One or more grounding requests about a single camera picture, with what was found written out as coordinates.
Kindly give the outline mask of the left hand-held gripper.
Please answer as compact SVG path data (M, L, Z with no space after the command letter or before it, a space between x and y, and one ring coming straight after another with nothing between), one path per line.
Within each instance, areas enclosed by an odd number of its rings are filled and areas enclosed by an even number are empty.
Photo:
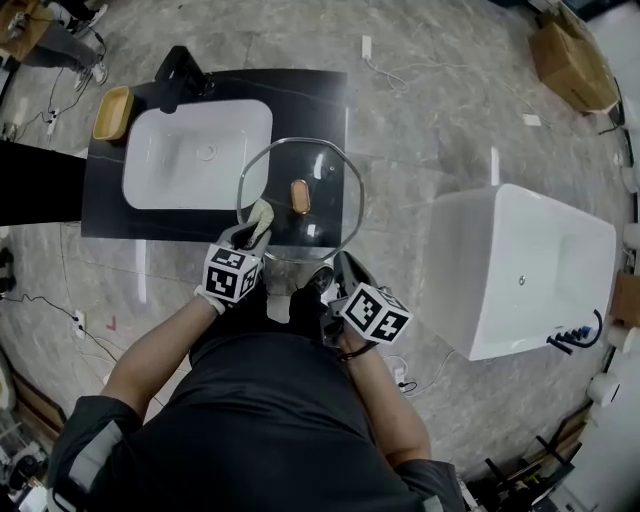
M270 229L255 228L255 223L232 226L209 246L202 274L206 291L237 305L255 288L271 238ZM249 245L250 254L240 251Z

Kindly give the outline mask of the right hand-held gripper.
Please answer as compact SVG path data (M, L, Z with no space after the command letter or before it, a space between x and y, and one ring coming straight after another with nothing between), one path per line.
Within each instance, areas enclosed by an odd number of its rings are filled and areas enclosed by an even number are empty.
M345 326L366 342L393 345L413 319L413 314L379 285L367 268L351 253L334 258L334 282L328 292L328 310L320 320L324 345L337 347Z

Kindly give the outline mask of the cleaning cloth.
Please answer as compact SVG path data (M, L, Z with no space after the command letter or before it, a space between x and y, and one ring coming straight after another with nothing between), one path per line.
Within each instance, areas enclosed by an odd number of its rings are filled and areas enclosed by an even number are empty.
M274 211L271 204L265 199L258 199L249 215L249 222L254 223L251 237L249 238L248 247L255 248L262 237L269 230L274 219Z

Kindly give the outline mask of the glass pot lid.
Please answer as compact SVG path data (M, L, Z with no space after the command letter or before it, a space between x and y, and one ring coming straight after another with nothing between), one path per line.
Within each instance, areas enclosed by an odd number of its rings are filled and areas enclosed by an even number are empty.
M364 220L366 192L359 169L336 144L285 137L251 158L239 174L236 215L240 224L258 199L273 207L264 257L311 264L331 259L350 244Z

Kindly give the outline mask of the person's right forearm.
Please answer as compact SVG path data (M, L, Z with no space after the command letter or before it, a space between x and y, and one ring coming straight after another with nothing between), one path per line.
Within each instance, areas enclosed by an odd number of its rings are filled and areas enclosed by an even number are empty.
M429 460L427 428L403 395L376 349L346 361L346 367L368 414L378 447L392 467Z

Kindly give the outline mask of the person's left hand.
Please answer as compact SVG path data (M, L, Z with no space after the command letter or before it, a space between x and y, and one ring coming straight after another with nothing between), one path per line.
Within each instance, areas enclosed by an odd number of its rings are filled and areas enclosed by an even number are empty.
M225 312L235 307L233 302L216 297L214 294L206 291L202 285L198 285L195 288L194 295L206 300L215 309L218 315L223 315Z

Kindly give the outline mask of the person's black shoe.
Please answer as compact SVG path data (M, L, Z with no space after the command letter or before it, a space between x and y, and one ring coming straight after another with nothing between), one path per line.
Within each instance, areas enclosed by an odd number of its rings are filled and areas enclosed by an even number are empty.
M318 267L309 277L304 289L310 289L323 295L331 286L334 279L334 270L330 265Z

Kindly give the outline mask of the black wrist band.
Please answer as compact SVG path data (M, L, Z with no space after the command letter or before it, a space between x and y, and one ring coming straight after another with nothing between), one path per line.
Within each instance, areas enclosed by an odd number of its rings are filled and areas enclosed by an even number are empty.
M346 362L349 360L352 360L356 357L359 357L365 353L367 353L368 351L370 351L371 349L375 348L377 346L376 342L368 342L365 345L363 345L361 348L359 348L358 350L352 351L352 352L347 352L347 353L342 353L341 355L338 356L338 360L341 362Z

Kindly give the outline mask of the black topped sink cabinet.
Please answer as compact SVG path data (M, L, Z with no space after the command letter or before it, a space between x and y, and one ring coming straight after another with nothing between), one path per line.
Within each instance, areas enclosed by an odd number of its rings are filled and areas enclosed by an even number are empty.
M347 78L343 73L249 69L214 72L209 76L215 84L213 92L182 104L258 100L272 111L272 142L285 137L310 137L330 141L344 150L348 110ZM141 114L160 110L164 87L153 81L134 87L132 93L133 108L122 138L95 140L90 144L82 204L83 236L214 241L237 222L236 209L139 210L125 199L122 183L129 133Z

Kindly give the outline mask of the tan plastic basin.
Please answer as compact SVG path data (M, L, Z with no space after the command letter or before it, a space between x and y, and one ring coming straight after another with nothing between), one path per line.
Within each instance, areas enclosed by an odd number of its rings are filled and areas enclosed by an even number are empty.
M102 98L93 127L95 140L115 141L125 133L134 103L127 86L110 89Z

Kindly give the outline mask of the small cardboard box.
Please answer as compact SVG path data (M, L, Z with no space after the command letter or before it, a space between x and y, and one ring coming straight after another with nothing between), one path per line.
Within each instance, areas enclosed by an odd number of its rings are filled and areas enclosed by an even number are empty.
M628 327L640 327L640 275L617 273L610 316Z

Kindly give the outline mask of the white ceramic fixture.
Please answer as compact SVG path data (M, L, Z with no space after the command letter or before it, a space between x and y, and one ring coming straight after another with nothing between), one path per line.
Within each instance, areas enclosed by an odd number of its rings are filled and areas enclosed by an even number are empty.
M607 342L622 353L640 351L640 327L614 324L609 328Z
M609 373L598 373L590 381L587 396L596 405L607 407L615 398L620 388L617 376Z

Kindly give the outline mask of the wooden table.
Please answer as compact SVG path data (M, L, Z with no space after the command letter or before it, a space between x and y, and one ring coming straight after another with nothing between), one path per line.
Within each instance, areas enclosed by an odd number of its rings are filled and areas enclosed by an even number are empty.
M0 0L0 50L22 62L44 36L52 18L41 0Z

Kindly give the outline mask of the large cardboard box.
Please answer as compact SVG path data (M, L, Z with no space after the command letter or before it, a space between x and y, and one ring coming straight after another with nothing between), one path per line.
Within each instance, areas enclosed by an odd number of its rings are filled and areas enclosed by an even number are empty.
M608 113L620 96L609 64L584 22L564 3L537 17L529 48L540 81L580 113Z

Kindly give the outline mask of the black metal table frame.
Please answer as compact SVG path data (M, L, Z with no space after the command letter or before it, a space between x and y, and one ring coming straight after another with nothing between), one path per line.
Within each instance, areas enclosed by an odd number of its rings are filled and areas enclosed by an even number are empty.
M549 443L541 436L536 440L542 450L533 455L530 462L521 459L519 467L510 474L505 474L490 458L485 459L497 480L497 512L532 510L575 469L573 455L562 454L566 444Z

